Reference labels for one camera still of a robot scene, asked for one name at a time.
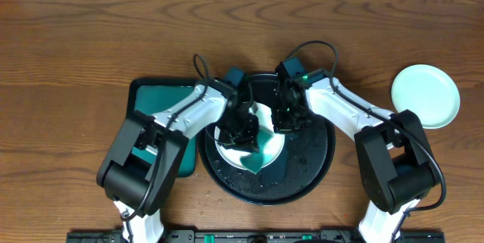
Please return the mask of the green yellow scrub sponge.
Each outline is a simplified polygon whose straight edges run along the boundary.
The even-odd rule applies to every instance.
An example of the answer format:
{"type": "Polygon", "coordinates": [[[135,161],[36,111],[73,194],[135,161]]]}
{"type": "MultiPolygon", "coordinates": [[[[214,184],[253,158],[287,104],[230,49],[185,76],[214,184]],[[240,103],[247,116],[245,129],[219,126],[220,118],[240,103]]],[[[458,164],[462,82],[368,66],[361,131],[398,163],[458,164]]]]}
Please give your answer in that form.
{"type": "Polygon", "coordinates": [[[274,133],[268,128],[264,117],[258,117],[258,129],[255,136],[255,145],[250,153],[240,157],[241,165],[253,174],[262,170],[265,164],[265,150],[274,133]]]}

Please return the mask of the white plate top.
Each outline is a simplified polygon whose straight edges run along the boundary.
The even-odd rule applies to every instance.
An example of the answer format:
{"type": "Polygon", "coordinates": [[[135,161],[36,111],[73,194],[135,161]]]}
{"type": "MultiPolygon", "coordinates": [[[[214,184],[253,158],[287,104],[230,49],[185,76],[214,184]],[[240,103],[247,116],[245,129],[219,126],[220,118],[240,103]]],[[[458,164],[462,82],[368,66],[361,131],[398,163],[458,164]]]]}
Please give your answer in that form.
{"type": "Polygon", "coordinates": [[[241,170],[247,170],[251,173],[258,173],[262,168],[272,164],[281,154],[284,147],[285,136],[275,133],[274,124],[271,118],[271,108],[265,104],[255,102],[250,109],[251,114],[255,114],[259,121],[259,134],[257,136],[262,163],[259,169],[256,169],[253,161],[253,153],[242,151],[240,149],[226,148],[216,142],[216,150],[219,155],[231,166],[241,170]]]}

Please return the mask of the mint plate bottom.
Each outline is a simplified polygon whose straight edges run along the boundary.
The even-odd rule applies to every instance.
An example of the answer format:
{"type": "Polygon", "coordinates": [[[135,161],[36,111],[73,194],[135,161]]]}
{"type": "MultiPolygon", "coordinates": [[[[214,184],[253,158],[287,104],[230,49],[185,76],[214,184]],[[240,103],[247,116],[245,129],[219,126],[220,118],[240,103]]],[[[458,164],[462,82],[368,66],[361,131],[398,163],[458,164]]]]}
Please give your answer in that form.
{"type": "Polygon", "coordinates": [[[391,99],[398,112],[414,112],[425,129],[450,124],[458,115],[461,98],[452,78],[437,67],[411,65],[392,82],[391,99]]]}

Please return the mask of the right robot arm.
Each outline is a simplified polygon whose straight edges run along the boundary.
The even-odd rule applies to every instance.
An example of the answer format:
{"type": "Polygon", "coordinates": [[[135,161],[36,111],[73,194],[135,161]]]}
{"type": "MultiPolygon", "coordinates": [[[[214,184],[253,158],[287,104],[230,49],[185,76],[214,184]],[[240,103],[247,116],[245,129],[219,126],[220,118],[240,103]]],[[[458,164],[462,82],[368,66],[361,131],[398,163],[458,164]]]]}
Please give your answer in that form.
{"type": "Polygon", "coordinates": [[[362,185],[370,199],[358,225],[361,241],[394,242],[405,219],[423,209],[420,200],[437,185],[439,200],[425,208],[443,203],[445,179],[416,114],[376,107],[323,69],[311,73],[278,69],[276,74],[275,132],[297,131],[321,116],[354,141],[362,185]]]}

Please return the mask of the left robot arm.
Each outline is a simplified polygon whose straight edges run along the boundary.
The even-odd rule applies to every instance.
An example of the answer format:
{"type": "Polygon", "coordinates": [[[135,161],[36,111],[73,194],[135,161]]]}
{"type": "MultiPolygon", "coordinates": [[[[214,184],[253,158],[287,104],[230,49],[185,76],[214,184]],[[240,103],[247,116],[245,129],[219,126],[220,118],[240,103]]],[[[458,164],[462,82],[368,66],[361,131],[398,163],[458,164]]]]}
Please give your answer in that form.
{"type": "Polygon", "coordinates": [[[245,80],[202,79],[164,111],[126,116],[96,176],[113,200],[127,242],[158,242],[164,233],[160,207],[178,174],[189,141],[216,124],[223,145],[256,148],[258,121],[250,109],[253,88],[245,80]]]}

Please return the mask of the black round serving tray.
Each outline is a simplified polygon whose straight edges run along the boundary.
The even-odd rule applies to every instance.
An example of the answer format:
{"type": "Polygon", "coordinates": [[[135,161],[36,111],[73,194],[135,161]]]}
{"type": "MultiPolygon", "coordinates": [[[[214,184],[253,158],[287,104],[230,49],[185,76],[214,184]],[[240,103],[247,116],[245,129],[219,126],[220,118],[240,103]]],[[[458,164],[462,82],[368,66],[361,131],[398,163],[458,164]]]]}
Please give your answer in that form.
{"type": "MultiPolygon", "coordinates": [[[[275,73],[249,76],[254,102],[272,107],[278,87],[275,73]]],[[[197,147],[208,174],[228,194],[251,204],[277,205],[295,201],[318,185],[334,157],[334,126],[320,116],[299,132],[283,134],[277,159],[257,174],[228,164],[216,150],[219,128],[211,125],[197,136],[197,147]]]]}

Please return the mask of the black rectangular water tray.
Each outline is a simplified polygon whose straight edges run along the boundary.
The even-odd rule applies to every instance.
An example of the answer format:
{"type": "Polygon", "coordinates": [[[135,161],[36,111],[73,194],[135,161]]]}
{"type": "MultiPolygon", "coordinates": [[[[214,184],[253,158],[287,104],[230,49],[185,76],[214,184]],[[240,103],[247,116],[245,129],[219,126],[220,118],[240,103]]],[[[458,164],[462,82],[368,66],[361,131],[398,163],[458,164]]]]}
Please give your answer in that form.
{"type": "MultiPolygon", "coordinates": [[[[195,83],[195,79],[135,79],[129,86],[126,116],[133,111],[140,111],[146,115],[164,111],[186,98],[194,90],[195,83]]],[[[189,141],[181,166],[178,169],[178,178],[189,177],[194,173],[196,167],[196,144],[195,138],[189,141]]],[[[149,164],[153,164],[156,157],[148,151],[142,151],[137,148],[133,148],[132,154],[149,164]]]]}

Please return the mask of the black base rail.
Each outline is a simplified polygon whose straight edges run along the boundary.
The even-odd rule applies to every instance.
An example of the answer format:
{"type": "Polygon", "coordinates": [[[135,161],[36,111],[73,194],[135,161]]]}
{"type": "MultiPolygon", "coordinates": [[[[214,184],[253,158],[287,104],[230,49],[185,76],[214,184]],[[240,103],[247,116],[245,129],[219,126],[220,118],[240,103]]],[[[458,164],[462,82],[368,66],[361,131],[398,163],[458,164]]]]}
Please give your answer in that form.
{"type": "MultiPolygon", "coordinates": [[[[66,243],[123,243],[120,230],[108,232],[69,232],[66,243]]],[[[285,242],[362,242],[356,231],[325,229],[320,232],[165,232],[160,243],[285,243],[285,242]]],[[[395,243],[445,243],[442,232],[402,232],[395,243]]]]}

